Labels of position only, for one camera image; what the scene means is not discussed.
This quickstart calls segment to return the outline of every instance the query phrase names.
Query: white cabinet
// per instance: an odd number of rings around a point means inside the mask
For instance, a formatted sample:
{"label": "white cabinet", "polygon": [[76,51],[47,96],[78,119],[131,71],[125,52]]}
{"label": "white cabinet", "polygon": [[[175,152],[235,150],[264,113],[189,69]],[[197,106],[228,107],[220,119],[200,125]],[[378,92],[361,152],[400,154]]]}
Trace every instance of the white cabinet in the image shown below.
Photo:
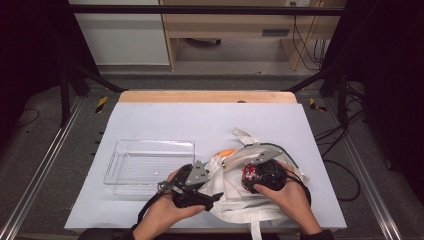
{"label": "white cabinet", "polygon": [[[158,5],[157,0],[69,0],[70,4]],[[97,65],[169,65],[160,14],[75,14]]]}

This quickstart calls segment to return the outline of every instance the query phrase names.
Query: floor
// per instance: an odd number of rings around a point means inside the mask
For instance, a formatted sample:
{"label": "floor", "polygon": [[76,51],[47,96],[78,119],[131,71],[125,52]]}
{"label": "floor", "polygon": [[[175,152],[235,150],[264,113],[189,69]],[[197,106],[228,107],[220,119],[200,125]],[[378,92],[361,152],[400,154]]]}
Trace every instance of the floor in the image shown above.
{"label": "floor", "polygon": [[[186,40],[181,47],[184,50],[180,51],[174,72],[151,67],[143,74],[140,74],[140,70],[146,70],[144,68],[101,70],[106,79],[130,89],[278,91],[314,73],[304,68],[297,72],[289,70],[278,41],[242,42],[223,39],[220,46],[215,46],[208,42]],[[119,94],[94,82],[88,83],[91,87],[89,96],[72,97],[74,104],[80,104],[80,110],[54,156],[46,153],[60,131],[60,94],[57,87],[35,95],[28,101],[28,110],[17,123],[17,126],[22,126],[13,130],[10,141],[0,150],[0,180],[3,182],[0,191],[0,225],[5,225],[14,210],[19,210],[15,208],[27,186],[32,183],[32,177],[38,173],[40,163],[46,158],[53,159],[51,165],[48,165],[48,174],[42,179],[42,186],[36,189],[38,194],[27,202],[27,211],[21,212],[25,218],[21,222],[17,221],[20,228],[15,239],[77,239],[76,233],[63,229],[63,226],[91,166],[108,116],[119,97]],[[299,103],[304,106],[314,135],[337,126],[334,119],[335,98],[321,98],[317,92],[320,84],[317,82],[296,94]],[[101,113],[95,113],[99,99],[103,96],[108,97],[107,103]],[[320,108],[310,107],[311,98]],[[360,102],[352,100],[349,104],[350,116],[361,111]],[[335,232],[336,238],[424,239],[423,205],[414,196],[403,174],[387,169],[384,153],[366,123],[366,116],[360,113],[358,116],[349,124],[348,134],[323,157],[329,160],[325,161],[325,165],[335,193],[341,199],[339,204],[348,225],[346,229]],[[339,135],[340,132],[336,131],[328,138],[317,141],[321,153]],[[372,181],[371,188],[376,190],[377,195],[370,193],[369,182],[364,182],[367,176],[357,171],[357,161],[365,166]],[[349,198],[356,195],[357,183],[345,168],[359,179],[361,186],[359,196],[352,200]],[[376,206],[373,202],[375,200],[381,200],[379,203],[383,206]],[[382,229],[392,223],[392,229],[397,230],[395,233],[401,237],[388,236],[392,232]],[[296,239],[293,234],[280,237]]]}

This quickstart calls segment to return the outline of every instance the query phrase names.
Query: white tabletop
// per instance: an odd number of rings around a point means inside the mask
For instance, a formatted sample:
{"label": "white tabletop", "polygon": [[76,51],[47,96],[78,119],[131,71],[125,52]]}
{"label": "white tabletop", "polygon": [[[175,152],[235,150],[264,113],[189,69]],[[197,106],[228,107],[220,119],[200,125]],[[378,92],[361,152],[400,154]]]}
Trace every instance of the white tabletop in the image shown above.
{"label": "white tabletop", "polygon": [[[261,142],[282,146],[310,177],[306,185],[321,227],[346,227],[301,104],[119,102],[65,228],[75,231],[94,227],[129,228],[136,223],[145,201],[115,195],[103,182],[118,140],[190,140],[195,143],[196,159],[207,162],[220,150],[242,147],[232,135],[234,127],[248,131]],[[291,221],[279,226],[263,222],[261,228],[267,232],[297,226]],[[203,212],[178,222],[171,231],[216,233],[234,229],[248,232],[245,224],[225,223]]]}

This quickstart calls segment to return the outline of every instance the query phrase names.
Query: person's left hand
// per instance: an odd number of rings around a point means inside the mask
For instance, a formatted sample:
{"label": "person's left hand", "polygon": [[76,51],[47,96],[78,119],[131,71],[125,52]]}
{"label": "person's left hand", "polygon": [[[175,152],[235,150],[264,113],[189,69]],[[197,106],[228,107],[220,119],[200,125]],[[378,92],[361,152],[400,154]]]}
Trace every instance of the person's left hand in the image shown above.
{"label": "person's left hand", "polygon": [[[167,181],[171,181],[177,171],[171,173]],[[203,205],[177,208],[172,201],[171,191],[168,191],[149,208],[143,220],[133,231],[136,240],[153,239],[176,222],[192,217],[205,209]]]}

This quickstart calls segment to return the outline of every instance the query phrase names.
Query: transparent plastic tray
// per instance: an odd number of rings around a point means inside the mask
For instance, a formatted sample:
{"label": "transparent plastic tray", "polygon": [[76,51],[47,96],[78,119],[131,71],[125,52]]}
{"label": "transparent plastic tray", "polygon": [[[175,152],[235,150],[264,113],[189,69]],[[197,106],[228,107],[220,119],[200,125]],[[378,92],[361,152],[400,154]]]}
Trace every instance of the transparent plastic tray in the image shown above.
{"label": "transparent plastic tray", "polygon": [[194,142],[119,140],[104,183],[115,194],[152,197],[158,182],[176,169],[194,163]]}

